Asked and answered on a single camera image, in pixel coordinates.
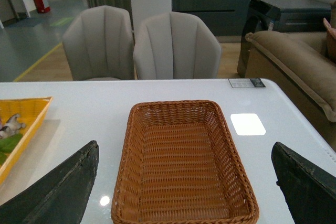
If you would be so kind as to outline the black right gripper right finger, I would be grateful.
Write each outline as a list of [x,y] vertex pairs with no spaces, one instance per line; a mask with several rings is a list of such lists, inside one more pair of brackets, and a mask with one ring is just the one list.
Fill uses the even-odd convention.
[[276,142],[271,161],[295,223],[335,223],[335,177]]

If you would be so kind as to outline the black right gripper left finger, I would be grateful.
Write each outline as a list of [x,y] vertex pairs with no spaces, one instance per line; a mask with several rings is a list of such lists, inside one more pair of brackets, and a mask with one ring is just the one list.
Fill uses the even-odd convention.
[[1,223],[80,223],[95,183],[99,146],[90,141],[1,205]]

